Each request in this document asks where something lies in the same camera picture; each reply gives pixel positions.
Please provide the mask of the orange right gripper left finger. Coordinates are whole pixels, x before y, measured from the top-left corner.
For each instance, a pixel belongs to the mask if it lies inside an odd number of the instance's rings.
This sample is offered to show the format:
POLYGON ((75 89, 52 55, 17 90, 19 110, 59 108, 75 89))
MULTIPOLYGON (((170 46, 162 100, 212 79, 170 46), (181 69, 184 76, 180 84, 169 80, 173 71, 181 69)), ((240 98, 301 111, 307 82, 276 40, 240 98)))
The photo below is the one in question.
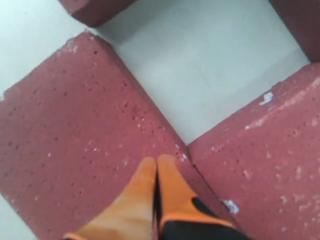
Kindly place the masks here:
POLYGON ((65 240, 151 240, 156 160, 145 157, 121 194, 97 217, 65 240))

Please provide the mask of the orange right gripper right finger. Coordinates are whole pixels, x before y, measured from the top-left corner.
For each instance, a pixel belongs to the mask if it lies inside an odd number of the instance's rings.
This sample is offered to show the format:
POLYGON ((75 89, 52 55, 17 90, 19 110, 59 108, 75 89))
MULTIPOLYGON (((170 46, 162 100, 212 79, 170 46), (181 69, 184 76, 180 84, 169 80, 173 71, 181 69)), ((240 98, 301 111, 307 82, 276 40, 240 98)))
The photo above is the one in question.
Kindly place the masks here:
POLYGON ((189 186, 175 165, 175 158, 157 159, 162 240, 230 240, 235 226, 211 211, 189 186))

